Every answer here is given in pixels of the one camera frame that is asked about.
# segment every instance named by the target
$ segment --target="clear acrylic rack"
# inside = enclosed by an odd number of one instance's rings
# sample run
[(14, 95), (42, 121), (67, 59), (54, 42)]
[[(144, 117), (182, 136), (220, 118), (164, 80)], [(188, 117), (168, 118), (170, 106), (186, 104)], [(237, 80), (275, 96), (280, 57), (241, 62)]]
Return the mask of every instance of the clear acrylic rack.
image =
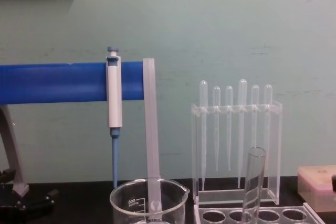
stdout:
[(224, 92), (214, 87), (209, 90), (212, 103), (207, 82), (202, 81), (199, 88), (199, 106), (193, 104), (191, 109), (195, 204), (243, 202), (246, 158), (253, 146), (267, 152), (261, 201), (279, 204), (282, 104), (272, 100), (272, 86), (265, 85), (263, 100), (257, 85), (247, 91), (244, 79), (237, 99), (231, 86)]
[[(194, 206), (196, 224), (238, 224), (241, 208), (199, 208)], [(258, 224), (325, 224), (307, 204), (301, 207), (261, 207)]]

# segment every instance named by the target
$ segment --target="gray stand leg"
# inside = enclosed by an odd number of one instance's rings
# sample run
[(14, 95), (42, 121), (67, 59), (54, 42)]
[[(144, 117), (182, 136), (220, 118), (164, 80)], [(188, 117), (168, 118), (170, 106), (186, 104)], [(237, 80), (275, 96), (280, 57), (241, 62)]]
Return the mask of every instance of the gray stand leg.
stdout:
[(13, 123), (7, 105), (0, 105), (0, 135), (4, 143), (9, 167), (16, 171), (13, 190), (23, 197), (28, 192), (29, 187), (25, 182)]

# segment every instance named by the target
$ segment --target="clear plastic stand pole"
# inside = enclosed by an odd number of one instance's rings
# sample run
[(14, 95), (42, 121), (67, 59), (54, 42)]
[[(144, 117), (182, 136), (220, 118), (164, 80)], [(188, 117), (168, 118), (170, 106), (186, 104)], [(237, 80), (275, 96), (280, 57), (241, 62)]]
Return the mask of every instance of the clear plastic stand pole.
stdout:
[(143, 59), (143, 93), (145, 104), (147, 175), (148, 175), (148, 211), (159, 212), (161, 204), (158, 117), (156, 108), (156, 83), (154, 59)]

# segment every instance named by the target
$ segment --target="micropipette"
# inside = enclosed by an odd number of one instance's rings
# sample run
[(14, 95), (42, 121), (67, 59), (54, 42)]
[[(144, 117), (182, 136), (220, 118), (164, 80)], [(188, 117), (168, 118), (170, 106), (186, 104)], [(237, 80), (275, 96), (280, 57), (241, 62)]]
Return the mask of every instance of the micropipette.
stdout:
[(221, 105), (221, 91), (220, 87), (216, 86), (213, 89), (212, 99), (213, 99), (213, 106), (215, 107), (214, 113), (214, 140), (215, 140), (215, 158), (216, 158), (216, 170), (218, 171), (218, 155), (219, 155), (219, 107)]
[(257, 146), (257, 109), (259, 104), (259, 86), (253, 85), (251, 89), (252, 122), (251, 122), (251, 144)]
[(202, 190), (204, 190), (205, 172), (206, 172), (206, 113), (208, 107), (208, 83), (201, 81), (199, 85), (199, 105), (202, 108), (202, 126), (201, 126), (201, 141), (202, 141)]
[(226, 154), (229, 170), (231, 170), (231, 126), (232, 126), (232, 106), (233, 106), (233, 88), (227, 86), (225, 90), (225, 105), (228, 108), (226, 114)]
[(243, 169), (244, 154), (244, 110), (247, 97), (247, 81), (241, 79), (238, 86), (238, 105), (239, 108), (239, 135), (238, 135), (238, 188), (240, 188), (241, 171)]
[(264, 104), (265, 104), (265, 132), (264, 132), (264, 146), (266, 150), (266, 169), (268, 165), (269, 155), (269, 140), (271, 131), (271, 107), (273, 99), (273, 87), (271, 85), (265, 85), (264, 89)]
[(109, 104), (109, 127), (112, 137), (113, 186), (118, 184), (118, 138), (122, 126), (121, 116), (121, 58), (117, 56), (118, 48), (108, 48), (107, 56), (107, 98)]

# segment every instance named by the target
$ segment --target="blue pipette holder bar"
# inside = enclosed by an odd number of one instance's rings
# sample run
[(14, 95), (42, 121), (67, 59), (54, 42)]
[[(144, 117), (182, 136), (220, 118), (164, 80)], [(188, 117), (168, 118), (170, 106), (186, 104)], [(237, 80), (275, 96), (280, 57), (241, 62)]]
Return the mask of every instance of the blue pipette holder bar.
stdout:
[[(141, 61), (121, 64), (122, 100), (143, 100)], [(105, 63), (0, 66), (0, 104), (106, 101)]]

